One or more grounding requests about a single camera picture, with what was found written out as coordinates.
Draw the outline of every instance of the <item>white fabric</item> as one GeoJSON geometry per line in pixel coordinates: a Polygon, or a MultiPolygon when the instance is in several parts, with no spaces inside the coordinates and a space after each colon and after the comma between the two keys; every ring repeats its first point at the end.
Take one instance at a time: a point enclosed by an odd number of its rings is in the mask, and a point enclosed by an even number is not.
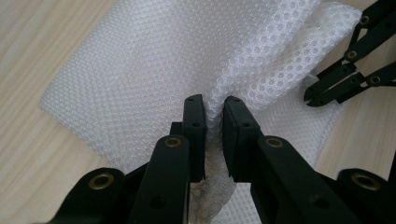
{"type": "Polygon", "coordinates": [[[342,107],[306,106],[302,79],[360,15],[319,0],[120,0],[40,105],[128,173],[182,119],[184,99],[201,93],[207,180],[191,186],[190,221],[260,222],[247,184],[231,197],[235,183],[220,145],[223,101],[242,98],[265,134],[287,138],[314,165],[342,107]]]}

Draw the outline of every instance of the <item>wood grain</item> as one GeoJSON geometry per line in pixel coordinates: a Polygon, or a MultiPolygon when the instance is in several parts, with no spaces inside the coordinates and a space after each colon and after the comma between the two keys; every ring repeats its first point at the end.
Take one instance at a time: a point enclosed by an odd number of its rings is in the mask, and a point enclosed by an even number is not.
{"type": "Polygon", "coordinates": [[[108,166],[38,102],[113,2],[0,1],[0,223],[50,220],[83,175],[108,166]]]}
{"type": "MultiPolygon", "coordinates": [[[[52,218],[90,170],[108,166],[84,142],[38,109],[52,78],[115,0],[0,0],[0,223],[52,218]]],[[[344,1],[365,8],[373,1],[344,1]]],[[[321,67],[342,55],[345,41],[321,67]]],[[[364,59],[371,72],[394,61],[396,40],[364,59]]],[[[353,99],[318,162],[331,176],[354,166],[387,176],[396,142],[395,91],[353,99]]]]}

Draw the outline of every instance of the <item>circular hole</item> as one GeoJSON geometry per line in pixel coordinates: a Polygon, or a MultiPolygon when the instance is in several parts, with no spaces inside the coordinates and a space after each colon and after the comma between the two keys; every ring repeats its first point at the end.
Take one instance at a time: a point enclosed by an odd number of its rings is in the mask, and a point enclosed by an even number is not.
{"type": "Polygon", "coordinates": [[[178,147],[181,145],[181,141],[178,138],[167,138],[165,140],[165,145],[167,147],[178,147]]]}
{"type": "Polygon", "coordinates": [[[367,24],[369,22],[370,18],[368,16],[363,16],[361,17],[361,25],[367,24]]]}
{"type": "Polygon", "coordinates": [[[330,207],[329,202],[319,195],[312,196],[310,201],[316,208],[328,209],[330,207]]]}
{"type": "Polygon", "coordinates": [[[114,181],[114,176],[109,173],[104,173],[94,176],[88,186],[91,189],[105,189],[110,186],[114,181]]]}
{"type": "Polygon", "coordinates": [[[350,58],[350,59],[353,59],[353,58],[355,58],[357,55],[358,55],[358,54],[356,53],[356,51],[355,51],[355,50],[352,50],[352,51],[348,52],[346,56],[347,56],[348,58],[350,58]]]}
{"type": "Polygon", "coordinates": [[[355,173],[352,175],[352,180],[364,189],[379,190],[381,188],[381,185],[368,175],[355,173]]]}
{"type": "Polygon", "coordinates": [[[277,138],[268,138],[267,140],[265,140],[265,144],[270,147],[283,147],[282,141],[277,138]]]}
{"type": "Polygon", "coordinates": [[[95,185],[104,185],[107,183],[108,177],[107,176],[99,176],[97,179],[95,179],[94,184],[95,185]]]}
{"type": "Polygon", "coordinates": [[[157,196],[149,201],[149,205],[153,209],[163,209],[166,206],[166,198],[157,196]]]}
{"type": "Polygon", "coordinates": [[[378,84],[378,83],[381,81],[381,78],[379,78],[379,77],[372,77],[372,78],[370,78],[370,81],[371,81],[373,84],[378,84]]]}
{"type": "Polygon", "coordinates": [[[385,28],[389,29],[390,27],[392,27],[392,23],[390,22],[385,23],[385,28]]]}

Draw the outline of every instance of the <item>black robotic claw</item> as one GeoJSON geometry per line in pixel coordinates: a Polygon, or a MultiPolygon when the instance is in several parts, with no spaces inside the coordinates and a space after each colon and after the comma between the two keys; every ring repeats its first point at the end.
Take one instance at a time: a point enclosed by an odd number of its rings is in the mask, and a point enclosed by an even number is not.
{"type": "MultiPolygon", "coordinates": [[[[101,168],[84,175],[49,223],[188,223],[190,182],[205,177],[205,110],[185,101],[149,163],[124,175],[101,168]]],[[[396,223],[395,168],[389,182],[350,169],[332,180],[316,173],[285,139],[264,136],[242,100],[228,97],[223,151],[235,182],[251,183],[263,223],[396,223]]]]}

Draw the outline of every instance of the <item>wooden table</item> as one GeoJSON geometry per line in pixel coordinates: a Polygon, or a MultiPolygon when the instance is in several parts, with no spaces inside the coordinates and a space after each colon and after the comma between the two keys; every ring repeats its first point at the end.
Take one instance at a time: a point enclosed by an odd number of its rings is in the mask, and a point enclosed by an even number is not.
{"type": "MultiPolygon", "coordinates": [[[[0,223],[50,220],[89,171],[109,166],[38,102],[73,51],[115,0],[0,0],[0,223]]],[[[366,8],[372,0],[346,0],[366,8]]],[[[329,65],[347,41],[322,63],[329,65]]],[[[361,64],[366,74],[396,60],[392,38],[361,64]]],[[[387,177],[396,148],[396,90],[351,100],[318,162],[335,177],[359,167],[387,177]]]]}

